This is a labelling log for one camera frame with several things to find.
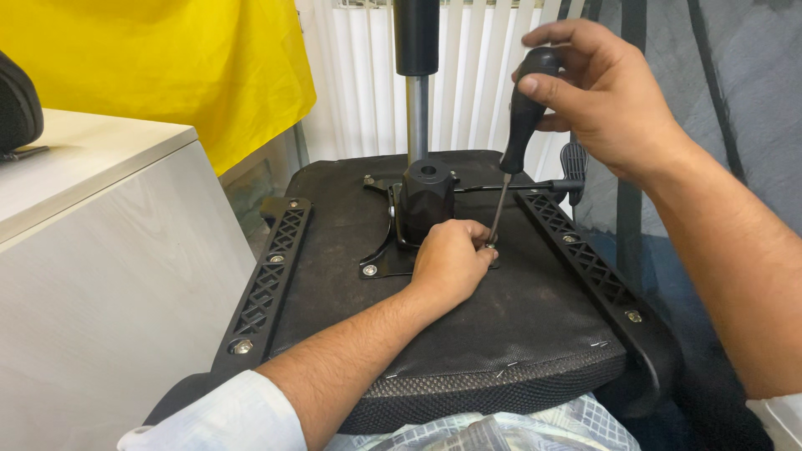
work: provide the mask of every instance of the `black screwdriver handle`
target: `black screwdriver handle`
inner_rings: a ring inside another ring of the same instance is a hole
[[[560,70],[560,59],[552,47],[533,48],[526,54],[524,62],[518,68],[515,87],[512,90],[512,103],[509,108],[509,141],[507,151],[501,158],[500,169],[507,174],[517,174],[524,170],[524,153],[529,138],[535,132],[537,123],[543,119],[546,111],[539,104],[518,91],[518,83],[524,75],[547,74],[557,76]]]

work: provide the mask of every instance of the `hand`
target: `hand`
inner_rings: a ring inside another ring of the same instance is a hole
[[[476,221],[450,219],[429,230],[415,260],[409,288],[437,296],[445,314],[469,298],[498,258],[484,247],[490,229]]]
[[[538,124],[542,132],[573,130],[591,155],[619,177],[636,181],[670,165],[690,146],[649,64],[637,47],[586,20],[540,26],[526,46],[560,44],[560,78],[526,75],[518,89],[553,109]]]

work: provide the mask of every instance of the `wood grain surface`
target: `wood grain surface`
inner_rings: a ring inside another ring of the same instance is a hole
[[[115,449],[209,370],[254,264],[197,141],[0,244],[0,449]]]
[[[31,146],[50,151],[0,163],[0,242],[197,140],[195,128],[44,110]]]

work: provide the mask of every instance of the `yellow fabric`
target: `yellow fabric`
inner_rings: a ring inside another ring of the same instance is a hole
[[[193,125],[217,175],[315,101],[292,0],[0,0],[0,18],[44,107]]]

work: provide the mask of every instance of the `white shirt sleeve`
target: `white shirt sleeve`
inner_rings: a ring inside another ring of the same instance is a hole
[[[132,430],[119,451],[306,451],[301,423],[266,377],[242,372],[157,426]]]
[[[770,400],[749,400],[778,451],[802,451],[802,393]]]

